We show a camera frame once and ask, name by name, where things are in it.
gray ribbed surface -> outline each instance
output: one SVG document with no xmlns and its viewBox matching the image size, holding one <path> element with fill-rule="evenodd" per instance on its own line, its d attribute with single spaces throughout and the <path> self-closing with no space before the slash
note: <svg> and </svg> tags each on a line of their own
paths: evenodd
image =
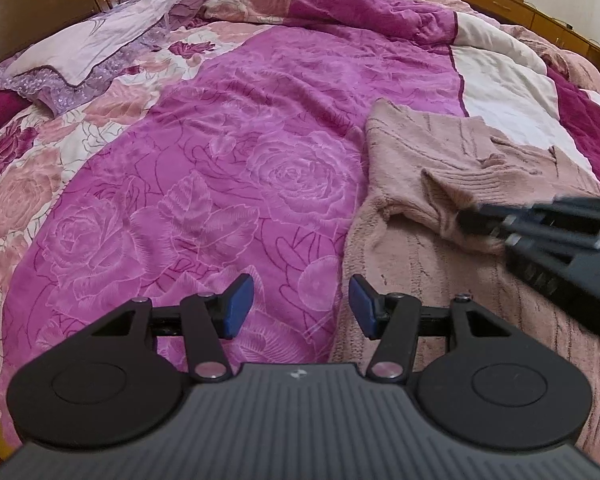
<svg viewBox="0 0 600 480">
<path fill-rule="evenodd" d="M 293 377 L 298 368 L 307 374 Z M 195 388 L 176 418 L 128 446 L 70 454 L 27 445 L 0 468 L 0 480 L 371 478 L 598 480 L 600 469 L 570 446 L 529 456 L 464 446 L 400 388 L 369 383 L 353 365 L 253 364 Z"/>
</svg>

knit sweater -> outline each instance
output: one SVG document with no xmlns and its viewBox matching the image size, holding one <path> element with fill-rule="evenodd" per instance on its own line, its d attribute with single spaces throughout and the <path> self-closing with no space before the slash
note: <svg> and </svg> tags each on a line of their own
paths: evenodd
<svg viewBox="0 0 600 480">
<path fill-rule="evenodd" d="M 502 244 L 466 237 L 460 208 L 478 202 L 523 204 L 557 194 L 600 196 L 600 184 L 560 149 L 517 146 L 481 118 L 416 112 L 375 102 L 366 123 L 368 197 L 347 235 L 343 286 L 362 274 L 380 293 L 405 292 L 423 304 L 449 304 L 468 292 L 477 303 L 576 365 L 588 378 L 593 407 L 578 441 L 600 464 L 600 343 L 548 300 L 511 276 Z M 364 369 L 377 343 L 365 339 L 346 294 L 331 355 Z M 422 339 L 416 368 L 443 353 Z"/>
</svg>

floral blanket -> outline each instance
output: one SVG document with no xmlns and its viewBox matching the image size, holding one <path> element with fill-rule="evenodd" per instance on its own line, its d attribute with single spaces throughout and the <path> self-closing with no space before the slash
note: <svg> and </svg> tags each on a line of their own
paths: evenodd
<svg viewBox="0 0 600 480">
<path fill-rule="evenodd" d="M 237 365 L 323 362 L 381 97 L 481 115 L 600 179 L 600 95 L 421 0 L 208 0 L 88 104 L 0 131 L 0 418 L 23 364 L 133 296 L 255 280 Z M 185 366 L 178 338 L 161 355 Z"/>
</svg>

drawer handle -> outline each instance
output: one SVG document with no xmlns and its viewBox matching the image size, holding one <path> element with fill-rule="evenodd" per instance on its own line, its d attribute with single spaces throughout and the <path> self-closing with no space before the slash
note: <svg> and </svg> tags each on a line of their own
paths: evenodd
<svg viewBox="0 0 600 480">
<path fill-rule="evenodd" d="M 500 2 L 496 2 L 495 0 L 493 0 L 491 2 L 493 5 L 495 5 L 496 7 L 500 7 L 501 9 L 507 10 L 508 12 L 511 12 L 511 7 L 507 7 L 506 5 L 501 4 Z"/>
</svg>

round black disc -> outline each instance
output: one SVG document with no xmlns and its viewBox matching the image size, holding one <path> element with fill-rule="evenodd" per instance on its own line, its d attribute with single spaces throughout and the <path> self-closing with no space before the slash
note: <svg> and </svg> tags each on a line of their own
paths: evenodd
<svg viewBox="0 0 600 480">
<path fill-rule="evenodd" d="M 49 352 L 22 368 L 7 402 L 23 439 L 95 449 L 147 433 L 168 418 L 181 396 L 180 375 L 168 361 L 101 338 Z"/>
<path fill-rule="evenodd" d="M 422 409 L 481 447 L 540 449 L 579 435 L 591 406 L 586 377 L 532 340 L 474 338 L 421 374 Z"/>
</svg>

